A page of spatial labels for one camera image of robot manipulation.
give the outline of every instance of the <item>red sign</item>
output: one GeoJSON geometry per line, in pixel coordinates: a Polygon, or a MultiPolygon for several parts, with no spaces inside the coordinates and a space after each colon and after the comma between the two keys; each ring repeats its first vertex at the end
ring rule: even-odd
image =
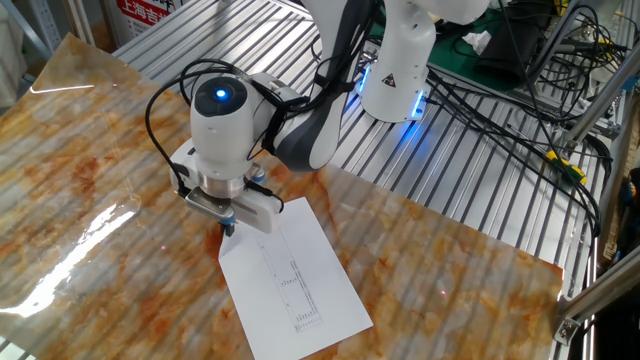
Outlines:
{"type": "Polygon", "coordinates": [[[116,3],[124,15],[151,26],[169,15],[167,10],[143,0],[116,0],[116,3]]]}

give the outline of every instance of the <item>warning label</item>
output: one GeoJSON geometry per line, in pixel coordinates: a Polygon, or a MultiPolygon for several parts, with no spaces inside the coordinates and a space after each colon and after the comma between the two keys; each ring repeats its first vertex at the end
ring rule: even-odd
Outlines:
{"type": "Polygon", "coordinates": [[[393,79],[393,74],[389,74],[386,78],[382,79],[382,82],[391,86],[396,87],[396,81],[393,79]]]}
{"type": "Polygon", "coordinates": [[[122,46],[179,9],[188,0],[110,0],[116,42],[122,46]]]}

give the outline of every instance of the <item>blue led light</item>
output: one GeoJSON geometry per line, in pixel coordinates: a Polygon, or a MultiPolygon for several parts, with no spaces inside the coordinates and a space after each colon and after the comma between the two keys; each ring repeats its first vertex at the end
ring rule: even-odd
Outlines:
{"type": "Polygon", "coordinates": [[[227,92],[224,90],[216,90],[216,96],[220,100],[225,100],[227,98],[227,92]]]}
{"type": "Polygon", "coordinates": [[[422,95],[424,95],[424,90],[420,91],[415,104],[413,104],[413,111],[411,111],[411,117],[414,117],[414,118],[418,117],[418,108],[420,107],[420,102],[422,101],[422,95]]]}
{"type": "Polygon", "coordinates": [[[371,65],[367,66],[367,70],[364,71],[364,76],[362,77],[362,81],[360,82],[360,88],[358,91],[362,92],[364,88],[364,82],[367,81],[367,75],[369,75],[369,70],[371,70],[371,65]]]}

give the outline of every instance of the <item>white cloth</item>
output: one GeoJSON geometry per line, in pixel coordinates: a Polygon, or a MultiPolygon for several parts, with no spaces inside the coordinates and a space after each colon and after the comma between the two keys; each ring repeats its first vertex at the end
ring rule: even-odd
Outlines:
{"type": "Polygon", "coordinates": [[[491,40],[491,34],[486,30],[480,34],[468,33],[462,37],[462,40],[473,47],[476,54],[481,55],[484,49],[487,47],[489,40],[491,40]]]}

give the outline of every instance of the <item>green surface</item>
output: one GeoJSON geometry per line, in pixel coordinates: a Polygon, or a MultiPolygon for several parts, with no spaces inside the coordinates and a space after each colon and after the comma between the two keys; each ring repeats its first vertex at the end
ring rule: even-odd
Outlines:
{"type": "MultiPolygon", "coordinates": [[[[470,32],[481,33],[487,30],[491,35],[493,35],[503,23],[502,19],[503,17],[500,12],[487,11],[484,18],[474,23],[475,27],[470,32]]],[[[456,48],[459,52],[469,54],[470,56],[460,55],[453,50],[454,42],[462,35],[464,34],[456,35],[437,43],[431,51],[429,62],[497,91],[513,90],[519,85],[515,82],[498,80],[494,74],[483,73],[475,70],[474,67],[478,62],[478,59],[475,57],[478,55],[473,51],[471,45],[467,44],[464,40],[459,40],[456,44],[456,48]]]]}

